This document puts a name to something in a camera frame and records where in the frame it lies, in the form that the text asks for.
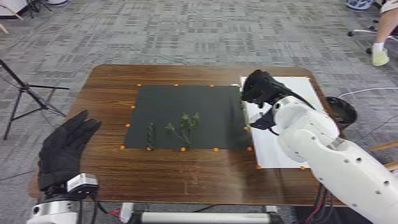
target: black glove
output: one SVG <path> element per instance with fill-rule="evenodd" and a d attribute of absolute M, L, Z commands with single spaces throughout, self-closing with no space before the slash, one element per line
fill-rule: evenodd
<path fill-rule="evenodd" d="M 39 153 L 39 190 L 47 191 L 80 174 L 80 158 L 86 144 L 102 127 L 102 122 L 87 119 L 84 111 L 55 129 Z"/>

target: wooden table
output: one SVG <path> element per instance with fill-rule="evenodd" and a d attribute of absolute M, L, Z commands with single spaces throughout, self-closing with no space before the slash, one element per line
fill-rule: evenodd
<path fill-rule="evenodd" d="M 121 149 L 137 85 L 238 84 L 240 76 L 256 69 L 274 76 L 311 78 L 331 112 L 315 76 L 299 67 L 102 65 L 95 68 L 70 117 L 89 110 L 91 117 L 103 121 L 82 157 L 82 172 L 98 176 L 102 201 L 313 205 L 318 182 L 311 171 L 256 169 L 254 152 Z M 39 196 L 36 179 L 31 196 Z"/>

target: small stem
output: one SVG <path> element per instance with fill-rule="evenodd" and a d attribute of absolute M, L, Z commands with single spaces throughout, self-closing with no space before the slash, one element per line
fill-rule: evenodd
<path fill-rule="evenodd" d="M 173 130 L 173 134 L 174 134 L 176 137 L 185 141 L 183 137 L 182 137 L 180 134 L 176 133 L 176 130 Z"/>
<path fill-rule="evenodd" d="M 187 137 L 187 135 L 185 135 L 185 132 L 182 131 L 182 134 L 183 134 L 183 138 L 185 138 L 185 143 L 187 143 L 187 145 L 190 146 L 190 139 L 189 139 L 189 137 Z"/>

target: tripod stand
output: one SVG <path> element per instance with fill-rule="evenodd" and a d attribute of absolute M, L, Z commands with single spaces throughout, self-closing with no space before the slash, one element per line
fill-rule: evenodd
<path fill-rule="evenodd" d="M 66 117 L 66 114 L 63 113 L 63 111 L 57 109 L 57 107 L 50 104 L 50 99 L 52 99 L 52 96 L 54 96 L 54 92 L 57 89 L 64 89 L 68 90 L 70 88 L 64 88 L 64 87 L 55 87 L 55 86 L 41 86 L 41 85 L 29 85 L 22 79 L 18 78 L 16 76 L 16 73 L 13 72 L 7 64 L 4 63 L 4 60 L 0 60 L 0 66 L 4 67 L 13 79 L 16 80 L 16 83 L 20 85 L 18 87 L 18 90 L 20 90 L 20 93 L 18 93 L 18 97 L 16 97 L 16 104 L 15 104 L 15 109 L 13 109 L 13 113 L 11 113 L 11 118 L 9 118 L 9 124 L 7 124 L 7 129 L 6 129 L 6 133 L 4 133 L 4 140 L 7 140 L 7 137 L 9 137 L 9 130 L 11 130 L 11 125 L 13 125 L 13 122 L 23 118 L 29 114 L 32 114 L 34 112 L 41 111 L 41 110 L 48 110 L 52 111 L 55 114 L 59 114 L 61 116 Z M 43 99 L 41 96 L 36 94 L 32 88 L 41 88 L 41 89 L 52 89 L 52 92 L 50 92 L 50 95 L 48 95 L 48 98 Z M 25 114 L 22 114 L 20 116 L 16 116 L 16 110 L 18 110 L 18 105 L 20 105 L 20 100 L 22 100 L 22 94 L 27 93 L 29 96 L 32 97 L 36 103 L 39 104 L 39 108 L 34 109 L 32 111 L 29 111 Z"/>

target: white cylinder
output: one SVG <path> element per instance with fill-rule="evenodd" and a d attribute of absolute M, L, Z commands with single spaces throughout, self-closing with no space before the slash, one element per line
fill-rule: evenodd
<path fill-rule="evenodd" d="M 142 223 L 251 223 L 270 224 L 270 215 L 265 213 L 183 213 L 183 212 L 144 212 Z"/>

